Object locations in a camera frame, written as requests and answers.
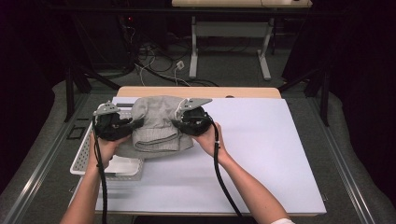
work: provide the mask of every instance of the person's left arm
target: person's left arm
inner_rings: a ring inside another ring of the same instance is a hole
[[[98,139],[99,148],[104,167],[108,166],[109,161],[115,153],[117,146],[125,141],[128,137],[122,138],[117,141],[106,141]],[[70,203],[69,208],[64,213],[61,220],[62,224],[65,223],[93,223],[96,201],[99,194],[100,176],[97,160],[94,154],[94,138],[91,133],[90,136],[90,152],[88,158],[87,170],[79,185],[75,198]]]

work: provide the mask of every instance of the table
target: table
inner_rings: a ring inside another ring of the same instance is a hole
[[[238,163],[264,183],[290,215],[326,213],[290,112],[277,89],[123,87],[117,97],[133,100],[136,98],[132,97],[164,94],[213,97],[204,109],[221,124],[228,150]],[[225,99],[226,96],[237,98]],[[245,108],[235,109],[234,103]],[[224,111],[232,113],[225,116]],[[262,145],[263,136],[267,137]],[[248,148],[250,153],[238,150],[241,148]],[[221,172],[235,203],[247,214],[231,179]],[[145,160],[140,181],[108,181],[107,188],[109,213],[234,216],[216,179],[213,159],[199,145],[174,156]],[[97,212],[101,209],[102,194],[96,205]]]
[[[173,7],[268,7],[268,8],[302,8],[311,7],[310,0],[173,0]],[[257,50],[264,80],[271,80],[271,74],[265,59],[268,42],[273,31],[274,19],[269,22],[213,22],[191,20],[192,53],[190,64],[190,78],[195,78],[198,65],[197,36],[249,36],[264,37],[262,48]]]

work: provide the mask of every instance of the white sleeve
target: white sleeve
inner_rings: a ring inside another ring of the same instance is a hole
[[[271,224],[294,224],[290,219],[288,218],[281,218],[280,220],[277,220]]]

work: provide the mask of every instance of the person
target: person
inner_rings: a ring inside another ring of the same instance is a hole
[[[223,141],[221,126],[216,123],[219,131],[219,164],[224,168],[235,184],[251,215],[260,224],[292,224],[289,215],[277,198],[255,177],[244,170],[227,152]],[[214,156],[215,129],[213,126],[208,131],[192,136],[201,148],[210,156]],[[75,198],[64,214],[61,221],[65,223],[93,223],[94,210],[99,191],[100,176],[97,171],[97,161],[94,155],[93,136],[90,138],[89,163],[86,174],[78,188]],[[108,142],[99,139],[104,166],[115,153],[117,146],[126,141],[127,137]]]

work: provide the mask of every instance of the gray garment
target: gray garment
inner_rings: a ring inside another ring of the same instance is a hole
[[[133,120],[143,119],[143,127],[134,130],[132,141],[119,146],[116,155],[128,158],[154,158],[172,155],[193,146],[191,137],[181,133],[171,119],[184,101],[175,96],[150,96],[136,100]]]

